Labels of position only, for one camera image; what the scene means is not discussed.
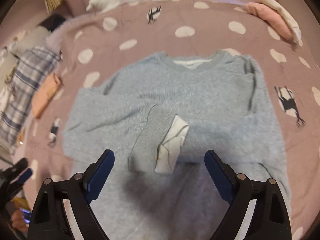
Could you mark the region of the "person's hand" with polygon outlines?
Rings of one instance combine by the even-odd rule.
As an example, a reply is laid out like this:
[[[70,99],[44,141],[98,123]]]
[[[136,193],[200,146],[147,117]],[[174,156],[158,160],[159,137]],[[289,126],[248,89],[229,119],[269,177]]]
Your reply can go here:
[[[28,232],[28,226],[23,218],[23,213],[18,207],[15,208],[10,220],[13,228],[23,233]]]

